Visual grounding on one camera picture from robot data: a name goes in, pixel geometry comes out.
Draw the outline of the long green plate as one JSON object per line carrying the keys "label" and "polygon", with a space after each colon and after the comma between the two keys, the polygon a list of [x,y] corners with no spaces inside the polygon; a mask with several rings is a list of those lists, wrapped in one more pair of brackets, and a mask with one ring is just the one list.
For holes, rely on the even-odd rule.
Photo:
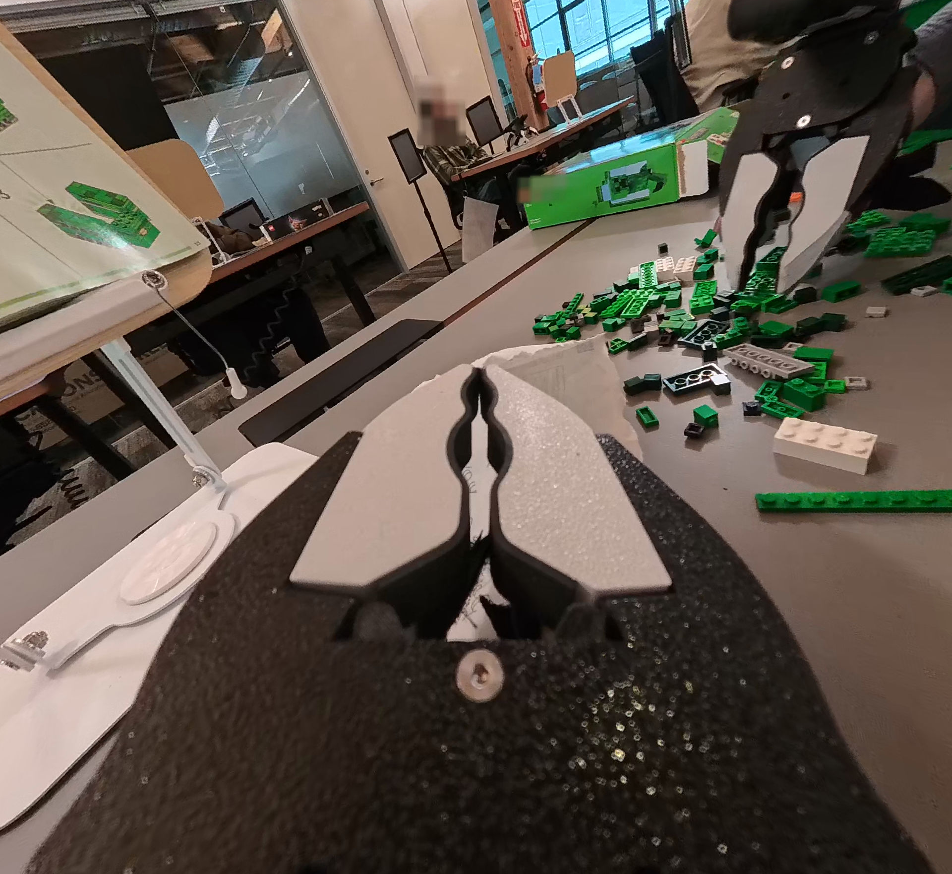
{"label": "long green plate", "polygon": [[762,513],[936,514],[951,512],[951,489],[772,492],[755,495]]}

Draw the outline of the light grey long plate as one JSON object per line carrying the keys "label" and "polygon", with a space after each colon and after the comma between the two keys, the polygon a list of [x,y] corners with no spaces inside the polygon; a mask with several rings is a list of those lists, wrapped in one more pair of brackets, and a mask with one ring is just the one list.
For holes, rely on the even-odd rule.
{"label": "light grey long plate", "polygon": [[736,368],[768,380],[806,380],[814,376],[814,364],[792,353],[738,344],[722,351],[722,358]]}

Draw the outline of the torn white paper bag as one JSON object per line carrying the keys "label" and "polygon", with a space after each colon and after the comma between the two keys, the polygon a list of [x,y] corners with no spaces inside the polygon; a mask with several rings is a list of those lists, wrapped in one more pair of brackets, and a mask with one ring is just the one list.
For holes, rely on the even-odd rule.
{"label": "torn white paper bag", "polygon": [[[627,397],[617,368],[606,352],[606,340],[568,344],[508,347],[472,361],[473,368],[499,366],[564,404],[594,432],[615,438],[635,458],[644,456],[637,428],[625,416]],[[472,422],[472,450],[463,476],[470,488],[470,544],[474,555],[484,552],[489,534],[489,493],[495,469],[488,461],[486,425],[481,416]],[[447,630],[448,642],[477,642],[497,638],[490,613],[481,599],[493,606],[507,606],[492,582],[489,559],[456,621]]]}

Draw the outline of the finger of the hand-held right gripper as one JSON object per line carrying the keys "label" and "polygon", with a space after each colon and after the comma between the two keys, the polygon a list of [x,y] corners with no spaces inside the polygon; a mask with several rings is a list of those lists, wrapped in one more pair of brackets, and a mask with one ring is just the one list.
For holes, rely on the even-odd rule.
{"label": "finger of the hand-held right gripper", "polygon": [[790,171],[782,164],[768,154],[741,157],[720,214],[724,270],[734,291],[747,284],[758,245],[789,198]]}
{"label": "finger of the hand-held right gripper", "polygon": [[803,282],[845,223],[868,141],[868,136],[858,136],[832,142],[804,165],[803,203],[779,264],[779,293],[786,294]]}

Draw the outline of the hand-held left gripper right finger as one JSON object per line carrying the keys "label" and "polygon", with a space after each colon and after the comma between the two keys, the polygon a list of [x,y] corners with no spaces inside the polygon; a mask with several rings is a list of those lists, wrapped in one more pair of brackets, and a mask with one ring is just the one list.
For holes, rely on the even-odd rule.
{"label": "hand-held left gripper right finger", "polygon": [[484,368],[483,385],[499,590],[508,599],[668,591],[671,577],[592,428],[503,368]]}

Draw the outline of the building instruction booklet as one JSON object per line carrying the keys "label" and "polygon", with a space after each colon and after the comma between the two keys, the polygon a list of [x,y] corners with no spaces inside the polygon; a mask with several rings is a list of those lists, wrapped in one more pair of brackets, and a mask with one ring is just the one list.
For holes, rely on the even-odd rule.
{"label": "building instruction booklet", "polygon": [[208,238],[5,26],[1,114],[2,329],[208,251]]}

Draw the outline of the white door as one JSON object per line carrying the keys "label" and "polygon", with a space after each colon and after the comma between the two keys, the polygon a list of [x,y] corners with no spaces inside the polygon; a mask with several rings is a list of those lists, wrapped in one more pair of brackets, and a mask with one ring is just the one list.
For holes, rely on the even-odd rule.
{"label": "white door", "polygon": [[477,0],[402,0],[427,80],[462,108],[490,97],[508,124]]}
{"label": "white door", "polygon": [[360,183],[404,271],[437,244],[389,137],[411,126],[411,92],[381,0],[283,0],[351,153]]}

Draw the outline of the dark green flat tile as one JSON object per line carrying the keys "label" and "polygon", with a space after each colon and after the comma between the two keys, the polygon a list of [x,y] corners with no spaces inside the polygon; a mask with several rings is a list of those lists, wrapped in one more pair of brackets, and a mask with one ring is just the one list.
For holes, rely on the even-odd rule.
{"label": "dark green flat tile", "polygon": [[900,296],[915,288],[939,288],[951,278],[951,256],[946,255],[881,280],[881,288],[890,295]]}

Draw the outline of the scatter of small green bricks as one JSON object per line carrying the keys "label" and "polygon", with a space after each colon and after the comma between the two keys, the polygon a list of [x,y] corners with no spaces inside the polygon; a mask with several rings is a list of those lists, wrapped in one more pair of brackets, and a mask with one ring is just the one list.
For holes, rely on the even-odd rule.
{"label": "scatter of small green bricks", "polygon": [[[807,380],[822,383],[827,400],[867,391],[871,388],[867,376],[846,375],[838,368],[835,349],[813,342],[823,334],[844,333],[851,328],[852,321],[845,313],[830,311],[829,307],[849,303],[863,295],[866,287],[856,280],[817,285],[816,280],[824,275],[824,264],[817,261],[803,282],[786,294],[779,293],[779,264],[789,242],[789,229],[783,222],[788,218],[789,210],[779,214],[780,225],[770,231],[766,250],[756,254],[749,280],[740,292],[716,277],[716,265],[724,261],[724,255],[716,247],[718,233],[709,229],[695,238],[695,254],[688,255],[697,257],[692,282],[656,281],[654,261],[671,257],[667,245],[660,244],[657,258],[630,267],[622,281],[590,295],[576,293],[553,310],[536,315],[531,333],[545,344],[568,344],[579,342],[588,330],[601,331],[609,356],[635,354],[653,345],[665,351],[680,349],[695,361],[693,368],[713,363],[729,377],[729,370],[740,371],[761,381],[753,398],[742,404],[746,418],[804,419],[825,408],[803,412],[780,400],[783,381],[768,380],[726,362],[722,351],[738,344],[792,353],[796,359],[813,363],[816,373]],[[703,351],[678,346],[682,335],[708,319],[730,320],[730,331]],[[624,381],[625,395],[665,392],[672,397],[661,384],[661,378],[669,375],[644,372],[631,377]]]}

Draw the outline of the black office chair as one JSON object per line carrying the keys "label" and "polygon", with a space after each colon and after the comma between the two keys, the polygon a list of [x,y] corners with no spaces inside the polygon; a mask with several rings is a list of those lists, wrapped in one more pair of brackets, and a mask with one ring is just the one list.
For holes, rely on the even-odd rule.
{"label": "black office chair", "polygon": [[669,16],[663,29],[630,48],[636,75],[644,85],[662,126],[698,117],[700,110],[676,63],[676,42],[684,41],[684,29]]}

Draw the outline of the black sign stand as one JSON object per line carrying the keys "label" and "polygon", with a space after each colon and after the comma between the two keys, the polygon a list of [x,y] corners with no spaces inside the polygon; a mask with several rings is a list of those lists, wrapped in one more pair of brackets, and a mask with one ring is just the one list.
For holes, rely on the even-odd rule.
{"label": "black sign stand", "polygon": [[409,128],[401,129],[395,134],[390,135],[387,138],[387,142],[390,144],[390,147],[402,170],[407,184],[415,191],[416,197],[422,208],[422,213],[430,228],[432,236],[434,237],[440,257],[443,260],[446,272],[447,274],[452,274],[453,269],[447,258],[446,249],[444,248],[444,245],[440,239],[433,217],[422,197],[422,190],[420,189],[419,181],[422,180],[422,177],[428,172],[428,169],[423,161],[422,153],[413,138],[411,130]]}

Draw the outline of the tan rounded divider panel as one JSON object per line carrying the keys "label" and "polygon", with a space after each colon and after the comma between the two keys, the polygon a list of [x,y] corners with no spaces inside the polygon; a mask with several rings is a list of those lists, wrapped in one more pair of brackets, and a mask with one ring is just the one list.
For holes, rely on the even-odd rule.
{"label": "tan rounded divider panel", "polygon": [[170,139],[125,152],[149,181],[188,219],[216,221],[225,203],[193,147]]}

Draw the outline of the white wooden book stand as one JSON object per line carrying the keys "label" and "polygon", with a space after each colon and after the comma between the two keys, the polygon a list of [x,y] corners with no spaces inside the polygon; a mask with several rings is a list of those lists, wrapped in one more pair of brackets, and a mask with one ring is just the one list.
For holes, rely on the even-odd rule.
{"label": "white wooden book stand", "polygon": [[181,307],[210,250],[2,329],[2,401],[99,349],[182,450],[197,491],[2,640],[2,830],[50,795],[125,716],[180,606],[239,532],[315,462],[270,443],[221,470],[125,335]]}

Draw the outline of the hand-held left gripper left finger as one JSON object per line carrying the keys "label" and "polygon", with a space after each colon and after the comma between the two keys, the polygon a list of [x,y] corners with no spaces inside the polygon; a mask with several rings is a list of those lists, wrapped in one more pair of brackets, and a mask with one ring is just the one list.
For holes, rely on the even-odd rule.
{"label": "hand-held left gripper left finger", "polygon": [[290,582],[326,593],[414,601],[418,580],[453,581],[470,548],[471,424],[480,375],[458,366],[363,430]]}

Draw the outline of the person's right forearm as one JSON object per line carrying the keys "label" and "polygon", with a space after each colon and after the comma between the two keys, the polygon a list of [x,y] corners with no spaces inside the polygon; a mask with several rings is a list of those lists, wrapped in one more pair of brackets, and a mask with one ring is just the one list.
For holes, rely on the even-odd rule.
{"label": "person's right forearm", "polygon": [[934,125],[933,115],[950,104],[951,97],[951,9],[946,7],[917,30],[918,44],[913,51],[912,64],[917,74],[927,70],[937,87],[935,108],[923,126]]}

